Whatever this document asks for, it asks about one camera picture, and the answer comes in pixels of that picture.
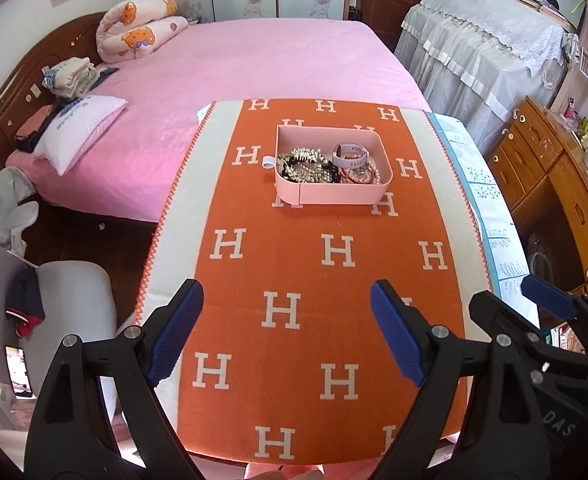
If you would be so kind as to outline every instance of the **wooden headboard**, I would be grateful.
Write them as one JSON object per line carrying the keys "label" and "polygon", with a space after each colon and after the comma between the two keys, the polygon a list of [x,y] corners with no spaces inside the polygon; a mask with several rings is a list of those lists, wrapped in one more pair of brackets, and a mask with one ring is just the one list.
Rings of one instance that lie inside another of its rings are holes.
{"label": "wooden headboard", "polygon": [[96,51],[96,29],[104,12],[87,14],[50,32],[25,54],[0,89],[0,168],[14,151],[18,128],[54,96],[41,85],[44,66],[54,66],[69,57],[88,57],[94,64],[101,58]]}

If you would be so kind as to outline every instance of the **white ribbon pull tab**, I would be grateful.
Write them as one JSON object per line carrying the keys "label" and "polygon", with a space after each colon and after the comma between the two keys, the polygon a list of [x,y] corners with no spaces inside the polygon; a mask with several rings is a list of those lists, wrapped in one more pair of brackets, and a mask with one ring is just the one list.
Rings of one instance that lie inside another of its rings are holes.
{"label": "white ribbon pull tab", "polygon": [[276,157],[265,155],[263,157],[262,166],[264,170],[272,170],[273,168],[276,168]]}

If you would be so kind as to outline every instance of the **bear print quilt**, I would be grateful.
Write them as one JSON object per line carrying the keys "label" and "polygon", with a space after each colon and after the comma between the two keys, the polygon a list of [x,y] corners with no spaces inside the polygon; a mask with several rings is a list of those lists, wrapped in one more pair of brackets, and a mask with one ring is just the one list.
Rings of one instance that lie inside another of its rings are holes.
{"label": "bear print quilt", "polygon": [[96,30],[99,56],[118,63],[152,54],[187,27],[176,10],[175,0],[121,2],[105,13]]}

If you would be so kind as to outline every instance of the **white pillow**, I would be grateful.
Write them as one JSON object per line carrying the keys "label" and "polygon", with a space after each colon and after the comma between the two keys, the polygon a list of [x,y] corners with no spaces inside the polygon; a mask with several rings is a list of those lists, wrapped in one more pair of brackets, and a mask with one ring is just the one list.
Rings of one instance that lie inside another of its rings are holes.
{"label": "white pillow", "polygon": [[91,95],[63,108],[40,138],[34,155],[63,176],[101,138],[127,105],[125,99]]}

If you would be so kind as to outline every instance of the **white lace cover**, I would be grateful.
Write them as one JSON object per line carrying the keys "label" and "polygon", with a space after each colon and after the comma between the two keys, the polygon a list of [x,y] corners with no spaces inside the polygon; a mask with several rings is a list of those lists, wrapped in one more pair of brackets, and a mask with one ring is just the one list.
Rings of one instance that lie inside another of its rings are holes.
{"label": "white lace cover", "polygon": [[563,27],[516,0],[422,0],[421,4],[488,32],[519,56],[532,76],[548,59],[562,62]]}

